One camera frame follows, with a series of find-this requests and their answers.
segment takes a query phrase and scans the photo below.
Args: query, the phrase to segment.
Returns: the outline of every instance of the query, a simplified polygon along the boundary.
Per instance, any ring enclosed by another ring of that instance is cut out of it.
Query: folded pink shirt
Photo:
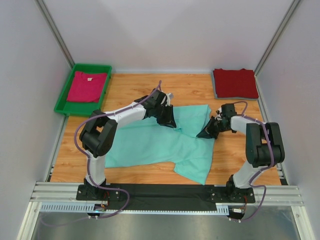
[[[89,74],[76,71],[66,100],[77,103],[98,103],[107,76],[107,73]]]

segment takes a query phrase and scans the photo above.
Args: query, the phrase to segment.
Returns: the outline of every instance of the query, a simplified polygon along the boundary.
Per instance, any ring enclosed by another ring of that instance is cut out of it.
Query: white wall
[[[75,62],[255,69],[292,0],[44,0]]]
[[[298,185],[320,239],[320,1],[304,0],[266,61],[258,82],[280,124],[285,173]]]
[[[47,174],[70,68],[33,0],[1,1],[0,47],[0,239],[13,240]]]

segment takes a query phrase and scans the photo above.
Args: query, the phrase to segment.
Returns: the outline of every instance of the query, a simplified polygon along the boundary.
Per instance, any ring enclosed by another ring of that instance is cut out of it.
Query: plastic tray
[[[70,73],[62,92],[56,102],[54,111],[66,116],[82,116],[88,117],[94,110],[100,109],[104,96],[106,94],[107,86],[111,76],[112,67],[109,65],[97,65],[97,64],[83,64],[77,63],[74,65],[72,72]],[[105,80],[103,90],[99,99],[99,102],[70,102],[67,101],[68,93],[72,82],[75,77],[75,72],[80,71],[86,74],[101,74],[106,73],[107,78]]]

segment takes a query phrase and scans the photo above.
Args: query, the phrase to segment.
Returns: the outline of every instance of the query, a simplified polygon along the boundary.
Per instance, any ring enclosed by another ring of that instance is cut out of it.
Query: clothing
[[[254,100],[259,98],[255,73],[252,70],[215,69],[211,77],[216,99]]]
[[[98,103],[106,79],[107,73],[92,74],[76,71],[66,100],[77,103]]]
[[[173,107],[177,128],[160,126],[154,117],[117,129],[105,167],[175,163],[174,172],[205,184],[213,158],[214,139],[197,138],[209,122],[208,105]]]

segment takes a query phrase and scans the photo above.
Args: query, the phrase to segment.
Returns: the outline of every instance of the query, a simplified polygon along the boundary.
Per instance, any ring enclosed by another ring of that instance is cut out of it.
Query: wooden surface
[[[214,114],[222,104],[236,101],[215,99],[209,74],[113,74],[101,109],[112,111],[132,103],[134,99],[148,95],[159,80],[162,80],[161,88],[164,92],[174,94],[174,106],[208,104]],[[262,120],[258,102],[252,100],[248,103],[246,114]],[[240,113],[243,107],[244,104],[237,104],[237,112]],[[86,175],[86,157],[76,149],[73,137],[76,127],[85,119],[69,117],[51,182],[83,181]],[[206,184],[224,185],[246,160],[245,145],[245,136],[241,133],[220,133],[214,143],[213,161]],[[173,169],[172,162],[162,162],[106,168],[104,172],[109,183],[195,184],[194,181],[176,174]],[[256,184],[280,185],[277,170],[269,169]]]

